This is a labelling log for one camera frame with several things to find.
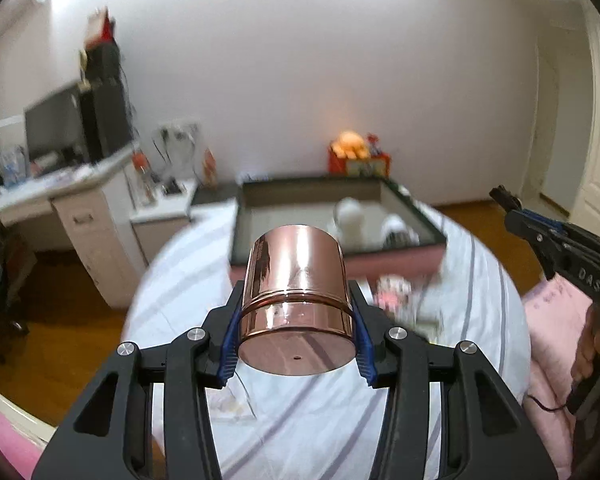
copper cup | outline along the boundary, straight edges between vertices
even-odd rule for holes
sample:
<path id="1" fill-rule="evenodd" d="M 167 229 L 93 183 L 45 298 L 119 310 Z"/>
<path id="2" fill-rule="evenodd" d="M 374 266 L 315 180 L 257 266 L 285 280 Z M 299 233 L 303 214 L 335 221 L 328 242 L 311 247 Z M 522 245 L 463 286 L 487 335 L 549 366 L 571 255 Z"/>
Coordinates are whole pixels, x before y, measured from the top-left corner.
<path id="1" fill-rule="evenodd" d="M 277 375 L 335 370 L 356 354 L 342 252 L 315 227 L 263 234 L 247 265 L 238 355 Z"/>

white bedsheet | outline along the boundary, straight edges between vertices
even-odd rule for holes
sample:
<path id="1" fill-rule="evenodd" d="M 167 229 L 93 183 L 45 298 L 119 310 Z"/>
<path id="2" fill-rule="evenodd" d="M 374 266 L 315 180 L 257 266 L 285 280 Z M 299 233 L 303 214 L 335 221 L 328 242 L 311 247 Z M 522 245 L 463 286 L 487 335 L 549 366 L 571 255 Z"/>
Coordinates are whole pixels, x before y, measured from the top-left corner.
<path id="1" fill-rule="evenodd" d="M 414 301 L 421 312 L 442 316 L 440 344 L 476 342 L 522 400 L 528 387 L 530 341 L 513 282 L 465 229 L 428 206 L 419 207 L 445 233 L 448 246 L 439 275 L 416 288 Z M 235 202 L 211 209 L 206 220 L 178 234 L 162 250 L 136 293 L 122 340 L 140 348 L 170 342 L 201 325 L 210 309 L 226 303 L 232 289 L 228 256 L 236 210 Z M 311 377 L 271 376 L 242 362 L 236 371 L 226 394 L 231 398 L 233 392 L 250 410 L 212 417 L 224 480 L 368 478 L 386 391 L 366 386 L 355 361 Z M 157 385 L 153 432 L 161 445 L 162 393 Z M 439 455 L 440 389 L 432 384 L 425 478 L 437 476 Z"/>

desk drawer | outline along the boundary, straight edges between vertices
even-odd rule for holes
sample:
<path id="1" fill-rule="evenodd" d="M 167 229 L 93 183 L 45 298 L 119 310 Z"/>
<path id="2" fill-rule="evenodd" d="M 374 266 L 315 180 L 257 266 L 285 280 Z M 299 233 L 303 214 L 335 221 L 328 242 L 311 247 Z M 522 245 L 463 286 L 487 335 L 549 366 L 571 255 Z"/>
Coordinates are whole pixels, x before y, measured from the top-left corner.
<path id="1" fill-rule="evenodd" d="M 72 234 L 80 235 L 114 228 L 107 201 L 99 190 L 59 198 L 54 200 L 54 206 L 69 238 L 72 238 Z"/>

pink pillow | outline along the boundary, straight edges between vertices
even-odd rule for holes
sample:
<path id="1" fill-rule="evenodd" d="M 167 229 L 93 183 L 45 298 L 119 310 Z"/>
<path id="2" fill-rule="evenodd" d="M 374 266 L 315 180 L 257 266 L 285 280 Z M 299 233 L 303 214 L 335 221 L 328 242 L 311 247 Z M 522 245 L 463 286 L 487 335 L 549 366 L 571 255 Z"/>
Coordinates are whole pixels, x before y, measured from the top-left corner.
<path id="1" fill-rule="evenodd" d="M 571 366 L 591 300 L 563 277 L 541 283 L 523 298 L 538 362 L 559 404 L 571 391 Z"/>
<path id="2" fill-rule="evenodd" d="M 554 391 L 540 365 L 531 359 L 528 393 L 547 407 L 558 406 Z M 536 428 L 558 472 L 560 480 L 571 475 L 571 428 L 563 412 L 547 413 L 528 397 L 522 402 L 526 415 Z"/>
<path id="3" fill-rule="evenodd" d="M 42 455 L 42 450 L 14 430 L 1 412 L 0 451 L 25 480 L 30 480 L 33 469 Z"/>

black gripper frame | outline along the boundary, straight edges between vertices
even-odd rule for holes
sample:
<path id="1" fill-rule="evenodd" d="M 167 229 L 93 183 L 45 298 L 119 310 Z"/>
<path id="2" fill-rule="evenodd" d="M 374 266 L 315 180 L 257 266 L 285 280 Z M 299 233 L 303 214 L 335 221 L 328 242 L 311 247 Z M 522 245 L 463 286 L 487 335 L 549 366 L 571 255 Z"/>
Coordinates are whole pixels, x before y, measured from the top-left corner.
<path id="1" fill-rule="evenodd" d="M 596 308 L 600 325 L 600 237 L 568 222 L 558 222 L 528 209 L 503 186 L 490 196 L 506 211 L 504 225 L 531 246 L 550 280 L 556 273 L 586 294 Z M 593 373 L 575 383 L 566 407 L 577 420 L 587 418 L 600 400 L 600 355 L 593 359 Z"/>
<path id="2" fill-rule="evenodd" d="M 168 345 L 113 352 L 56 430 L 32 480 L 151 478 L 154 383 L 164 383 L 167 478 L 221 480 L 205 388 L 222 388 L 235 370 L 243 286 L 209 312 L 202 338 L 196 331 Z M 349 286 L 360 373 L 373 388 L 389 389 L 369 478 L 423 478 L 431 382 L 442 390 L 440 478 L 557 478 L 540 438 L 476 346 L 436 346 L 409 331 L 391 338 L 391 320 L 366 304 L 356 282 Z"/>

